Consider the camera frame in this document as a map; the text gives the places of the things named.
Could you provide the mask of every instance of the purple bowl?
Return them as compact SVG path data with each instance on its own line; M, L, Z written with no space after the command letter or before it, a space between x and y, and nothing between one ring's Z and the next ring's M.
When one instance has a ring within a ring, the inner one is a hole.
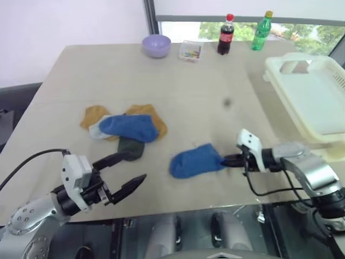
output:
M143 39L141 44L150 57L163 58L170 51L171 40L167 36L154 34Z

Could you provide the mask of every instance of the cola bottle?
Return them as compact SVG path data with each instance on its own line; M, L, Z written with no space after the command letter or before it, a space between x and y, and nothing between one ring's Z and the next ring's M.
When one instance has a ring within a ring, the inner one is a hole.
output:
M232 42L234 27L233 27L233 14L226 16L226 21L220 29L220 37L217 52L221 55L228 54L230 44Z

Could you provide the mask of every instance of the red label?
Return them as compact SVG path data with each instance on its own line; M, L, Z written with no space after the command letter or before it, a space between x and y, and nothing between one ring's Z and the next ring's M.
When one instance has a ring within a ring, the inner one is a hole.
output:
M232 36L233 36L233 33L232 34L221 33L219 39L223 42L231 42Z

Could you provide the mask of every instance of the bottle cap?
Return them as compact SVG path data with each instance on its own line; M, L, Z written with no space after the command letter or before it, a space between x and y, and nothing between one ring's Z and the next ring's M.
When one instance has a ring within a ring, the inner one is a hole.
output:
M273 16L273 12L272 11L267 11L266 14L265 14L266 18L272 18L272 16Z
M233 18L234 18L234 16L233 16L232 13L229 13L229 14L227 14L227 16L226 16L226 20L227 20L227 21L232 21Z

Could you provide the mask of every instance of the white sock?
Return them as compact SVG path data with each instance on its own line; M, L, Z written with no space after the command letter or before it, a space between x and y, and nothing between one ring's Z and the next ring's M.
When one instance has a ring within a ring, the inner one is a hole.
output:
M99 123L101 123L106 118L111 117L111 116L112 115L104 115L102 117L102 119L100 119L98 122L96 122L95 124L91 125L88 128L88 132L89 132L89 135L91 138L93 138L93 139L106 139L106 138L113 136L113 135L105 134L105 133L101 132L101 130L99 129Z

